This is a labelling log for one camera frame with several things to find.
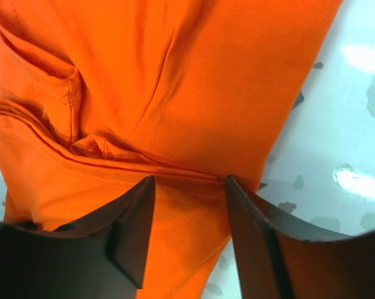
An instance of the folded fabric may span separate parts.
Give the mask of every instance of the folded fabric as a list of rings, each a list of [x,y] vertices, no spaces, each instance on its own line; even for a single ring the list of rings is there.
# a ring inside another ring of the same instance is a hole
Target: folded fabric
[[[339,4],[1,0],[5,220],[54,230],[154,174],[138,298],[199,298],[224,179],[257,189]]]

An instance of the stitching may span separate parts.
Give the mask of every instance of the stitching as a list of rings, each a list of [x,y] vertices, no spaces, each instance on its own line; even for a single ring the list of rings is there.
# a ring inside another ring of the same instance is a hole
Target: stitching
[[[21,142],[25,142],[27,144],[29,144],[30,146],[31,145],[31,142],[27,141],[27,140],[23,140],[22,138],[18,137],[18,136],[15,136],[14,134],[11,133],[11,131],[9,129],[6,129],[6,128],[0,128],[0,131],[7,135],[8,137],[10,138],[13,138],[15,140],[19,140]],[[42,145],[39,145],[37,146],[37,148],[39,148],[39,150],[45,154],[45,150],[42,149]],[[64,168],[62,166],[59,166],[54,160],[52,157],[50,157],[49,155],[48,156],[48,161],[50,161],[50,163],[55,166],[56,168],[58,168],[60,171],[62,172],[66,172],[66,173],[70,173],[70,174],[73,174],[73,177],[75,179],[78,179],[80,181],[88,181],[90,183],[94,183],[96,185],[101,185],[103,183],[99,183],[99,182],[95,182],[95,181],[91,181],[90,179],[94,179],[94,180],[99,180],[99,181],[105,181],[107,182],[106,185],[107,186],[114,186],[114,187],[117,187],[120,183],[122,184],[128,184],[128,185],[135,185],[133,183],[129,183],[129,182],[125,182],[125,181],[118,181],[118,180],[115,180],[115,179],[104,179],[104,178],[99,178],[99,177],[96,177],[96,176],[90,176],[90,175],[87,175],[87,174],[84,174],[84,173],[79,173],[79,172],[76,172],[76,171],[72,171],[71,169],[67,169],[67,168]],[[170,187],[161,187],[161,189],[169,189],[169,190],[172,190],[172,191],[177,191],[177,192],[180,192],[179,190],[177,189],[173,189],[173,188],[170,188]],[[224,198],[222,197],[212,197],[212,196],[206,196],[206,195],[201,195],[201,194],[195,194],[195,193],[191,193],[191,192],[186,192],[186,191],[182,191],[183,193],[185,194],[190,194],[190,195],[193,195],[193,196],[201,196],[201,197],[205,197],[205,198],[211,198],[211,199],[217,199],[218,201],[223,201]],[[166,196],[160,192],[158,192],[158,195],[160,196],[163,196],[165,198],[168,198],[168,199],[174,199],[176,201],[180,201],[180,202],[187,202],[183,199],[178,199],[178,198],[175,198],[175,197],[169,197],[169,196]]]

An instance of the speckled surface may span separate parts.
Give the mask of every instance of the speckled surface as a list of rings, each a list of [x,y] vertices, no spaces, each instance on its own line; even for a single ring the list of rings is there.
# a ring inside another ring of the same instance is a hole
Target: speckled surface
[[[375,0],[345,0],[268,157],[259,194],[345,234],[375,229]],[[0,220],[6,185],[0,173]],[[202,299],[240,299],[232,244]]]

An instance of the pants pocket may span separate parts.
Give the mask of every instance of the pants pocket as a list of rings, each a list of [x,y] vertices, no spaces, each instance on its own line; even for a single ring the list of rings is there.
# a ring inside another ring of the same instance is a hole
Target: pants pocket
[[[56,142],[69,148],[78,139],[80,73],[76,66],[13,33],[5,20],[0,16],[0,97],[29,110]]]

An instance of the black plastic piece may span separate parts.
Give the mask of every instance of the black plastic piece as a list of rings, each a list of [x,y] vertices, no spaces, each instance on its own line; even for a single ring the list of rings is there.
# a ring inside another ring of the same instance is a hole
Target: black plastic piece
[[[271,205],[228,177],[243,299],[375,298],[375,231],[350,237]]]
[[[143,284],[154,177],[59,227],[0,222],[0,299],[133,299]]]

